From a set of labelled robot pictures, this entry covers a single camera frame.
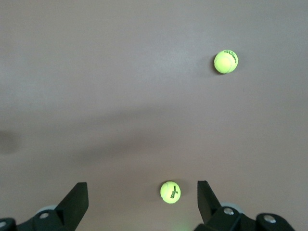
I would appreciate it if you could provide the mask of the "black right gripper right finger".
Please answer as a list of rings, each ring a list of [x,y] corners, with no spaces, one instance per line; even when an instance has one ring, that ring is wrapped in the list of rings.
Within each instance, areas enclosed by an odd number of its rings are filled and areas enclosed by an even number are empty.
[[[233,206],[222,206],[206,180],[197,182],[197,204],[203,223],[195,231],[255,231],[256,221]]]

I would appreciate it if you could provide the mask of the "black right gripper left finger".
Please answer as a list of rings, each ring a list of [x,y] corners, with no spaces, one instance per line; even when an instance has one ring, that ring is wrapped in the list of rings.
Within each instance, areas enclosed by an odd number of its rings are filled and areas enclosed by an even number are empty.
[[[18,231],[74,231],[89,207],[88,186],[77,183],[55,209],[43,210],[17,225]]]

